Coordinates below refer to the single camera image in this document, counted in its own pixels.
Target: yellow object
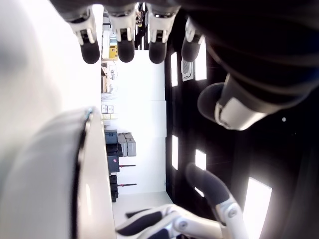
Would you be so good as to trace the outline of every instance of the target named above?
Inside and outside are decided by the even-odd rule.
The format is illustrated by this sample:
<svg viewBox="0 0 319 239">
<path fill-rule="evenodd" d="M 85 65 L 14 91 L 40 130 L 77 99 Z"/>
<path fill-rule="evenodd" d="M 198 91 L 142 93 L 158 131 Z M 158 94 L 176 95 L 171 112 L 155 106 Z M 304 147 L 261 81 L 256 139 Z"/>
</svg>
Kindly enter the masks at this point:
<svg viewBox="0 0 319 239">
<path fill-rule="evenodd" d="M 111 119 L 112 120 L 116 120 L 119 118 L 119 115 L 118 114 L 111 114 Z"/>
<path fill-rule="evenodd" d="M 118 59 L 118 46 L 117 45 L 110 46 L 109 58 L 112 60 Z"/>
<path fill-rule="evenodd" d="M 110 120 L 111 115 L 110 114 L 103 114 L 103 120 Z"/>
</svg>

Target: ceiling light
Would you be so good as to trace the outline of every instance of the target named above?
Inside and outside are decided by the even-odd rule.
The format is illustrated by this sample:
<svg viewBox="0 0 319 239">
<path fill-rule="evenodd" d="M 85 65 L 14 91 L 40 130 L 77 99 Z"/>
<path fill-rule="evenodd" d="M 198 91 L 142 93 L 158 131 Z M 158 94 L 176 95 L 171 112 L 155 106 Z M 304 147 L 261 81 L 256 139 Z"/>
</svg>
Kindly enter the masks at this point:
<svg viewBox="0 0 319 239">
<path fill-rule="evenodd" d="M 177 80 L 177 53 L 173 53 L 170 56 L 170 78 L 171 78 L 171 86 L 177 86 L 178 80 Z"/>
<path fill-rule="evenodd" d="M 206 43 L 205 39 L 202 41 L 198 56 L 195 60 L 195 80 L 207 79 L 207 64 L 206 64 Z"/>
<path fill-rule="evenodd" d="M 150 34 L 150 25 L 148 25 L 148 42 L 151 41 L 151 34 Z"/>
<path fill-rule="evenodd" d="M 195 187 L 195 190 L 197 191 L 197 193 L 199 193 L 202 197 L 204 197 L 204 194 L 202 191 L 200 191 L 198 188 Z"/>
<path fill-rule="evenodd" d="M 272 188 L 249 178 L 244 207 L 244 222 L 249 239 L 259 239 L 265 222 Z"/>
<path fill-rule="evenodd" d="M 203 153 L 200 150 L 195 151 L 195 165 L 199 167 L 202 170 L 206 170 L 206 153 Z M 195 190 L 204 197 L 204 194 L 202 191 L 200 191 L 198 188 L 195 187 Z"/>
<path fill-rule="evenodd" d="M 171 137 L 171 165 L 178 170 L 178 138 L 175 135 Z"/>
</svg>

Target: black ceiling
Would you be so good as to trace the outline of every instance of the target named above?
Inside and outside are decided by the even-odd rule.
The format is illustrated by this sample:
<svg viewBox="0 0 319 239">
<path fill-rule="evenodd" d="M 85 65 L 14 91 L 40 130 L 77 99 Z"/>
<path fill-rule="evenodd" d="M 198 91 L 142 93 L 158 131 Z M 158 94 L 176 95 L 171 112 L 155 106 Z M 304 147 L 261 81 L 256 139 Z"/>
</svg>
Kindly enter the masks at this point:
<svg viewBox="0 0 319 239">
<path fill-rule="evenodd" d="M 165 59 L 167 193 L 179 206 L 214 219 L 206 199 L 188 185 L 184 176 L 186 165 L 195 161 L 195 150 L 200 149 L 207 154 L 207 170 L 228 186 L 242 208 L 249 177 L 272 187 L 261 239 L 317 238 L 319 91 L 297 107 L 268 116 L 248 130 L 226 130 L 202 117 L 196 107 L 200 92 L 226 77 L 208 53 L 207 80 L 182 82 L 177 64 L 178 86 L 171 87 L 170 55 L 177 51 L 177 62 L 181 61 L 184 24 L 185 15 L 180 12 Z M 171 166 L 172 134 L 179 140 L 177 171 Z"/>
</svg>

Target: black fingertip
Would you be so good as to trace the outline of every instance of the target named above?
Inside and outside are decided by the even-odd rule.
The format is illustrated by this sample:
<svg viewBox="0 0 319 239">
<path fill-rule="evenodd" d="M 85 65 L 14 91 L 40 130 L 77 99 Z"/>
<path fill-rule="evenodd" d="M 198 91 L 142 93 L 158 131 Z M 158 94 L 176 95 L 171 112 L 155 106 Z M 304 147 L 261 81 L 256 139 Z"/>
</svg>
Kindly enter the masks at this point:
<svg viewBox="0 0 319 239">
<path fill-rule="evenodd" d="M 134 41 L 118 41 L 118 55 L 119 59 L 128 63 L 134 58 Z"/>
<path fill-rule="evenodd" d="M 85 43 L 81 46 L 83 60 L 87 64 L 94 64 L 100 59 L 99 44 L 95 41 L 93 44 Z"/>
<path fill-rule="evenodd" d="M 148 239 L 169 239 L 169 233 L 168 230 L 162 229 L 158 231 L 157 233 L 151 235 Z"/>
<path fill-rule="evenodd" d="M 197 108 L 202 116 L 206 119 L 216 122 L 215 106 L 221 97 L 224 83 L 215 83 L 207 86 L 199 95 Z"/>
<path fill-rule="evenodd" d="M 230 197 L 227 186 L 212 173 L 198 168 L 194 163 L 188 164 L 186 178 L 192 187 L 203 192 L 212 207 L 225 202 Z"/>
<path fill-rule="evenodd" d="M 145 228 L 153 226 L 154 224 L 158 223 L 161 219 L 161 212 L 147 214 L 143 217 L 138 218 L 125 228 L 117 230 L 117 232 L 123 236 L 132 236 L 143 231 Z"/>
<path fill-rule="evenodd" d="M 136 215 L 137 213 L 141 213 L 141 212 L 144 212 L 144 211 L 147 211 L 148 209 L 143 209 L 143 210 L 139 210 L 139 211 L 136 211 L 136 212 L 131 212 L 131 213 L 125 213 L 125 216 L 127 218 L 131 218 L 132 216 Z"/>
<path fill-rule="evenodd" d="M 150 46 L 149 46 L 150 60 L 155 64 L 159 64 L 163 62 L 163 60 L 166 57 L 166 48 L 167 48 L 166 43 L 150 42 Z"/>
<path fill-rule="evenodd" d="M 181 48 L 181 56 L 185 61 L 193 62 L 198 56 L 199 49 L 200 45 L 198 43 L 188 42 L 185 37 Z"/>
</svg>

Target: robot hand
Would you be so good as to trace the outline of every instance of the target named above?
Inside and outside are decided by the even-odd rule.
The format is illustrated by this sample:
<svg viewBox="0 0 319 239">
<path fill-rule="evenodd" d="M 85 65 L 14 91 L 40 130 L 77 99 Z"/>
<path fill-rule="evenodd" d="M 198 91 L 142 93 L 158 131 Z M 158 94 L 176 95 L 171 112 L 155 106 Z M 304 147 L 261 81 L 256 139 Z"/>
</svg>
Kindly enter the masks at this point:
<svg viewBox="0 0 319 239">
<path fill-rule="evenodd" d="M 186 177 L 201 190 L 219 222 L 200 218 L 174 205 L 163 205 L 127 213 L 128 220 L 117 227 L 124 236 L 145 230 L 138 239 L 170 239 L 180 234 L 201 239 L 247 239 L 242 211 L 226 185 L 213 174 L 190 164 Z"/>
</svg>

